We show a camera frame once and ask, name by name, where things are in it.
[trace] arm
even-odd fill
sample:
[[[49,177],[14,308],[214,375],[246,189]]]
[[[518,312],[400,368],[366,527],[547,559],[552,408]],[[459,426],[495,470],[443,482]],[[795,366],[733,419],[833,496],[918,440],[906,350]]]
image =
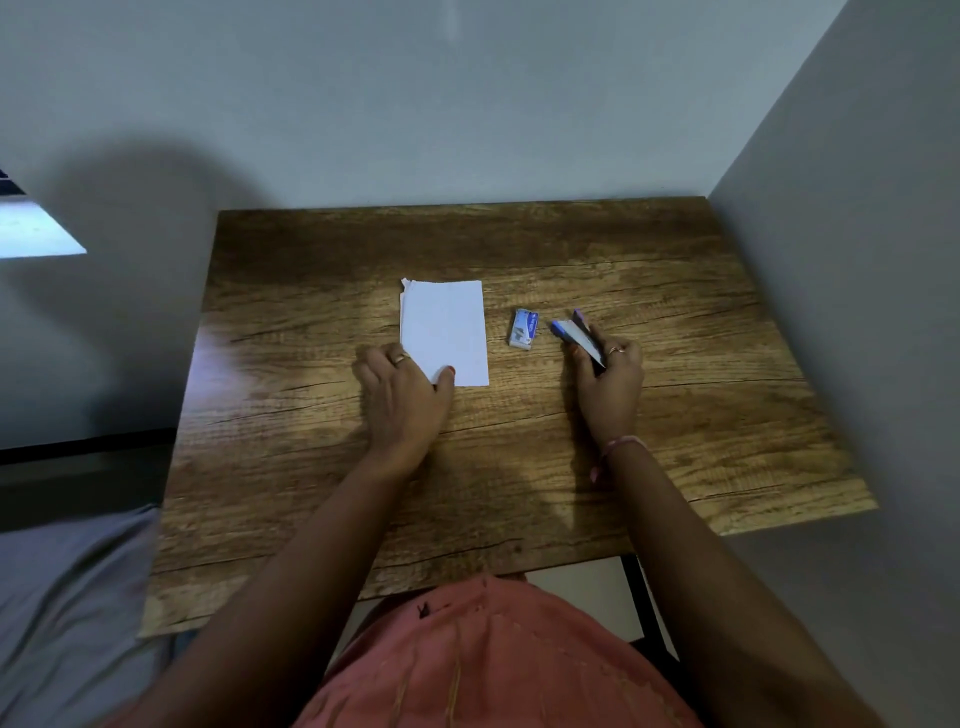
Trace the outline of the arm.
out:
[[[320,686],[405,483],[449,412],[398,345],[355,367],[371,446],[289,544],[201,630],[120,725],[289,725]]]
[[[602,448],[631,435],[643,383],[640,349],[594,333],[609,367],[593,375],[577,348],[580,407]],[[663,620],[705,706],[720,725],[877,726],[803,625],[697,516],[638,443],[608,457],[628,531]]]

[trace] right hand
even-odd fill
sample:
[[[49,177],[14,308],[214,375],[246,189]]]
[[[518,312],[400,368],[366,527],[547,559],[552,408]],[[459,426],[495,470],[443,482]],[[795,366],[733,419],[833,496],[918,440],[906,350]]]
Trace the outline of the right hand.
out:
[[[607,358],[607,370],[593,373],[593,360],[582,347],[569,348],[577,371],[577,401],[593,440],[602,448],[611,440],[634,435],[636,412],[643,387],[643,355],[632,341],[614,339],[597,326],[590,326],[593,338]],[[624,351],[614,352],[613,347]]]

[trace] small box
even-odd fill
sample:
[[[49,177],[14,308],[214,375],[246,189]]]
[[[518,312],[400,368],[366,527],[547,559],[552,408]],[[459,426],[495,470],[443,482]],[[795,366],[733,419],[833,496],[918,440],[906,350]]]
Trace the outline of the small box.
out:
[[[528,311],[526,308],[518,308],[514,315],[514,325],[510,328],[510,338],[507,343],[512,347],[530,351],[530,346],[534,342],[534,336],[537,335],[537,311]]]

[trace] hand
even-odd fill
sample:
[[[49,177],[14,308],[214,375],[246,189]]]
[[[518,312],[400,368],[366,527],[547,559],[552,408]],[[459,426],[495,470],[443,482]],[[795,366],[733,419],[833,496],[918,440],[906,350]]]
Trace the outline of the hand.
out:
[[[590,332],[607,358],[607,371],[593,374],[593,360],[582,347],[569,347],[577,371],[577,401],[593,440],[602,448],[611,440],[633,435],[643,387],[643,355],[632,341],[613,339],[597,326]],[[619,347],[623,351],[613,351]]]
[[[388,344],[367,349],[354,371],[368,397],[369,455],[412,473],[450,412],[453,367],[443,370],[435,388],[399,344]]]

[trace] gray bedsheet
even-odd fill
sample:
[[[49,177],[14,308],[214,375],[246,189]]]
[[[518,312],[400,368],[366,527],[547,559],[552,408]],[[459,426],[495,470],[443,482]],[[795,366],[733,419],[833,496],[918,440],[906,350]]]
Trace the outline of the gray bedsheet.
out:
[[[0,533],[0,725],[95,724],[162,668],[136,633],[158,510]]]

